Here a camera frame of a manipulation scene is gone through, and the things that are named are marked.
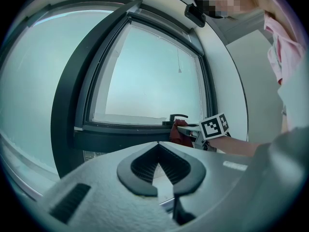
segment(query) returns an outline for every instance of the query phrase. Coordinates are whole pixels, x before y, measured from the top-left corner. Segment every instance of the black rubber pad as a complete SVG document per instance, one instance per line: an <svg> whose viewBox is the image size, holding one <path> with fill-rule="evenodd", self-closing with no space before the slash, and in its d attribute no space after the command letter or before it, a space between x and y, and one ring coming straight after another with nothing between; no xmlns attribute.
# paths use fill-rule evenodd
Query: black rubber pad
<svg viewBox="0 0 309 232"><path fill-rule="evenodd" d="M63 223L67 223L74 214L77 207L83 201L84 197L90 190L90 186L85 184L77 184L55 208L51 210L51 214L54 218Z"/></svg>
<svg viewBox="0 0 309 232"><path fill-rule="evenodd" d="M198 159L172 145L153 142L124 158L118 164L117 176L135 195L157 197L157 188L152 182L158 163L173 184L174 197L195 192L206 175L206 169Z"/></svg>

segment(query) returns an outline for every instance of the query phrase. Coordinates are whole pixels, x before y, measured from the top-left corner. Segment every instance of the window glass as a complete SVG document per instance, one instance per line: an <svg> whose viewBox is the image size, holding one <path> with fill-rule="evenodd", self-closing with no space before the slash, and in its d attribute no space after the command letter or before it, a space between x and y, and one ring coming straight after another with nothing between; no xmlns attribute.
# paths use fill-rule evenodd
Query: window glass
<svg viewBox="0 0 309 232"><path fill-rule="evenodd" d="M59 179L50 135L59 79L78 44L110 13L74 11L44 18L22 33L2 67L1 154L38 193Z"/></svg>
<svg viewBox="0 0 309 232"><path fill-rule="evenodd" d="M132 23L114 43L99 75L90 120L161 125L170 114L202 119L196 55L167 35Z"/></svg>

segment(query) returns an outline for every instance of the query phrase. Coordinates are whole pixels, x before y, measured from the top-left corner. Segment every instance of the ceiling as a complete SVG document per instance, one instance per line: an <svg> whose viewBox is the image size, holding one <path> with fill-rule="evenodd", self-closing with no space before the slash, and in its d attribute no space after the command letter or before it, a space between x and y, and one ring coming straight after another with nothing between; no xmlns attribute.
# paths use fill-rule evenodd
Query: ceiling
<svg viewBox="0 0 309 232"><path fill-rule="evenodd" d="M262 10L254 10L233 17L236 19L235 21L207 17L207 22L216 31L224 44L229 44L255 30L260 30L270 43L273 42L271 33L264 30L264 12Z"/></svg>

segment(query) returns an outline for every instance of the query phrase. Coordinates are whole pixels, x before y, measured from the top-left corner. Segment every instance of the window frame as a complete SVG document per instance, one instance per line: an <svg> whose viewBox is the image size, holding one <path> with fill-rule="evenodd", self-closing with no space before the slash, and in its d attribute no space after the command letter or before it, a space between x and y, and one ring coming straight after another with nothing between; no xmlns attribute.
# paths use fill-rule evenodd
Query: window frame
<svg viewBox="0 0 309 232"><path fill-rule="evenodd" d="M113 42L113 35L117 32L117 28L120 28L124 22L129 19L128 13L135 12L138 9L145 9L149 12L157 14L164 19L167 19L171 23L175 24L184 32L189 34L191 42L187 39L182 39L183 36L175 35L175 32L171 29L167 29L160 23L153 22L147 18L140 18L148 23L156 24L165 33L168 33L171 37L176 37L180 42L185 42L186 45L193 46L195 51L200 53L199 61L202 66L202 74L204 78L205 87L210 87L209 92L205 92L206 98L210 100L211 105L207 105L207 115L215 114L217 110L216 96L214 83L211 76L211 70L209 68L207 59L205 57L203 48L199 39L194 32L194 29L189 29L172 16L155 9L149 5L142 4L142 0L67 0L54 5L48 4L41 10L35 12L32 16L26 17L13 31L8 35L4 41L0 50L0 68L6 59L6 56L10 52L10 49L14 46L16 39L27 28L31 27L38 20L48 15L49 11L58 9L64 6L80 6L90 4L92 2L116 2L123 5L115 10L112 14L108 15L105 19L99 22L80 42L77 48L71 55L65 69L61 75L59 83L56 88L56 93L53 101L53 108L51 114L51 143L54 155L54 160L59 177L62 178L79 165L85 162L84 159L84 147L91 142L97 141L97 147L101 142L101 138L104 136L102 132L95 131L95 126L85 124L84 130L80 131L75 126L76 109L78 99L82 94L83 83L90 68L91 62L96 57L96 53L101 47L102 43L109 37ZM160 141L168 141L171 126L146 126L142 127L138 133L135 130L133 134L132 129L128 129L127 126L115 125L107 128L108 134L112 134L117 140L121 135L130 135L128 144L134 143L134 140L142 138L145 142L153 141L157 139ZM110 152L119 150L116 148L110 150Z"/></svg>
<svg viewBox="0 0 309 232"><path fill-rule="evenodd" d="M202 108L203 114L205 115L205 107L206 107L206 116L210 116L212 114L212 103L211 98L207 95L206 90L210 90L208 88L209 81L205 78L206 73L203 73L203 70L206 69L205 61L202 60L205 57L204 52L200 50L200 48L194 45L192 42L187 40L184 36L181 36L177 31L173 31L169 27L166 27L164 24L161 24L157 21L151 20L150 18L136 14L133 12L129 12L126 18L123 19L123 22L118 27L114 28L116 32L114 35L111 34L105 39L105 42L102 43L100 49L96 53L92 63L89 66L88 72L86 74L83 87L81 89L81 95L78 100L76 117L75 117L75 130L77 131L96 131L96 132L113 132L113 133L129 133L129 134L155 134L155 133L162 133L170 131L171 126L162 126L162 125L118 125L112 123L99 123L89 121L90 115L90 106L91 101L93 99L94 87L98 80L98 75L102 72L102 64L99 66L98 62L104 62L106 59L108 52L112 46L114 40L119 36L122 29L128 23L139 23L141 25L145 25L152 29L167 35L168 37L175 40L178 44L180 44L180 48L185 49L186 51L189 50L199 60L199 67L197 67L197 72L199 76L199 83L201 83L200 78L202 77L203 85L200 85L200 92L201 92L201 100L202 100Z"/></svg>

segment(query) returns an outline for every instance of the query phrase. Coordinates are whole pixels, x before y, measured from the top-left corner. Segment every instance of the gray plastic surface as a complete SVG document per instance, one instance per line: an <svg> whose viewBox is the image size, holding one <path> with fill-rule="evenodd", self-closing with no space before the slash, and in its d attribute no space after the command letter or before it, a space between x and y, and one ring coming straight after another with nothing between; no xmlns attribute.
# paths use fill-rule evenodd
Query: gray plastic surface
<svg viewBox="0 0 309 232"><path fill-rule="evenodd" d="M308 135L309 128L281 135L260 146L253 158L166 143L206 167L201 186L179 199L185 212L197 216L183 226L169 217L156 197L136 196L117 179L118 163L147 144L86 162L50 189L39 205L49 212L77 183L85 183L91 189L68 222L75 231L262 230L286 211L308 178ZM249 166L244 171L242 165Z"/></svg>
<svg viewBox="0 0 309 232"><path fill-rule="evenodd" d="M50 212L77 183L84 183L91 189L68 222L75 231L153 232L177 228L178 225L159 205L157 197L134 195L117 178L119 162L148 144L85 162L54 185L38 201L39 205Z"/></svg>

